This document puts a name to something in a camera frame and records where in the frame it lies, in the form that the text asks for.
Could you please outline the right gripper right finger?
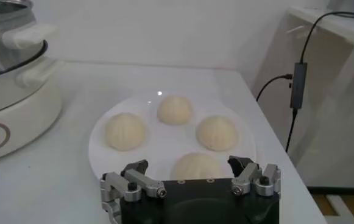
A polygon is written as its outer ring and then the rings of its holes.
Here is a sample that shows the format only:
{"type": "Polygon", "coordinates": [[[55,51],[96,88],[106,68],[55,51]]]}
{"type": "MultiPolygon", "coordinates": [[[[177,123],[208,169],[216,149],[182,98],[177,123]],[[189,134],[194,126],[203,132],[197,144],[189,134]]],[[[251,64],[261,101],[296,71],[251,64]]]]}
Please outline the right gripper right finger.
{"type": "Polygon", "coordinates": [[[231,190],[236,196],[249,194],[254,190],[262,197],[281,195],[281,170],[275,164],[267,164],[262,170],[259,164],[250,158],[229,156],[227,161],[232,168],[234,178],[231,190]]]}

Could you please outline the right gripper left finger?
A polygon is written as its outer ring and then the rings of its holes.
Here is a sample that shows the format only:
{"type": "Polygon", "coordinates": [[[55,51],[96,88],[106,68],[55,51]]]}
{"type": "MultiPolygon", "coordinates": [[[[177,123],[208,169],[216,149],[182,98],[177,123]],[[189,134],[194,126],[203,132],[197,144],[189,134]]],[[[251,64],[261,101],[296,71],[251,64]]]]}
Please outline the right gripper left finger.
{"type": "Polygon", "coordinates": [[[143,159],[126,165],[120,173],[108,172],[101,176],[99,184],[102,209],[108,214],[111,223],[122,222],[120,199],[138,202],[144,196],[166,198],[164,182],[145,176],[148,165],[148,161],[143,159]]]}

